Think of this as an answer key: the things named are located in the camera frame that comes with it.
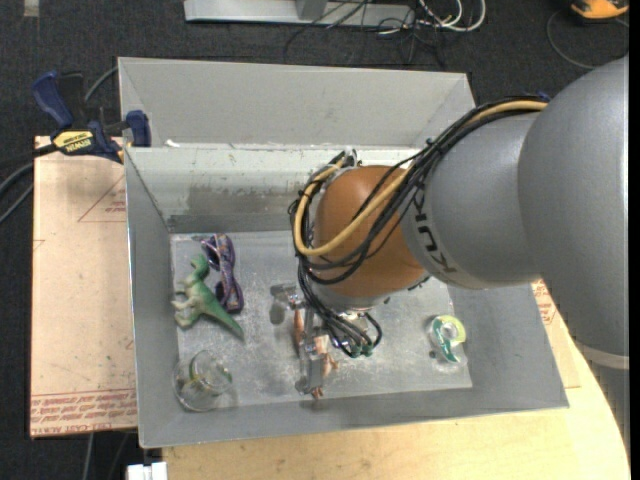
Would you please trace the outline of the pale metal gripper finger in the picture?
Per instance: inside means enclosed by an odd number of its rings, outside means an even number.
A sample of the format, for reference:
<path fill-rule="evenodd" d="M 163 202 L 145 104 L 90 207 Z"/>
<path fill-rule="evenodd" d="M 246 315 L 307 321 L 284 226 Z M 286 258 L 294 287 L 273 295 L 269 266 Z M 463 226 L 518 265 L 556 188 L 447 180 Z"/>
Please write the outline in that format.
<path fill-rule="evenodd" d="M 304 336 L 299 346 L 300 378 L 296 390 L 300 394 L 320 396 L 326 374 L 327 348 L 323 337 Z"/>
<path fill-rule="evenodd" d="M 303 297 L 296 284 L 279 284 L 270 287 L 272 304 L 269 319 L 272 324 L 282 324 L 287 311 L 299 310 L 303 307 Z"/>

